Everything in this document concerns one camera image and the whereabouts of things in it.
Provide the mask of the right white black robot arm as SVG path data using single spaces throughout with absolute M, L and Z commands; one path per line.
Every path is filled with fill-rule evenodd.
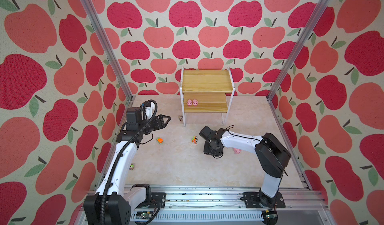
M 283 173 L 291 159 L 291 154 L 273 134 L 251 136 L 232 133 L 230 128 L 214 131 L 205 126 L 200 131 L 200 136 L 205 140 L 204 154 L 214 158 L 221 158 L 224 148 L 238 149 L 257 155 L 265 176 L 256 201 L 262 208 L 275 206 Z

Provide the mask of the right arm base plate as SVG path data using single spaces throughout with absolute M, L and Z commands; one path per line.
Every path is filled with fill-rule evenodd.
M 247 209 L 286 208 L 285 200 L 279 192 L 273 198 L 259 192 L 245 192 L 240 200 L 245 203 Z

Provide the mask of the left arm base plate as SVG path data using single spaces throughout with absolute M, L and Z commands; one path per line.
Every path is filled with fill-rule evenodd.
M 139 204 L 137 209 L 155 209 L 165 207 L 166 193 L 152 193 L 149 202 Z

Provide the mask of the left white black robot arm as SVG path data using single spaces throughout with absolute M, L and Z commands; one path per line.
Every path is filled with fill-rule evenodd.
M 164 129 L 171 117 L 158 115 L 158 105 L 148 100 L 139 107 L 126 111 L 126 122 L 117 135 L 113 160 L 94 195 L 84 201 L 84 211 L 90 225 L 128 225 L 137 207 L 154 207 L 154 211 L 140 212 L 137 225 L 147 225 L 158 215 L 164 198 L 152 195 L 149 184 L 135 184 L 125 193 L 125 182 L 134 156 L 145 135 Z

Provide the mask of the wooden two-tier white-frame shelf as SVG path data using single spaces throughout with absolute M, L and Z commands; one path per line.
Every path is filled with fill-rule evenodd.
M 181 69 L 180 96 L 183 125 L 187 113 L 219 113 L 226 124 L 235 94 L 235 84 L 230 68 L 226 70 Z M 196 99 L 198 105 L 188 107 L 187 101 Z

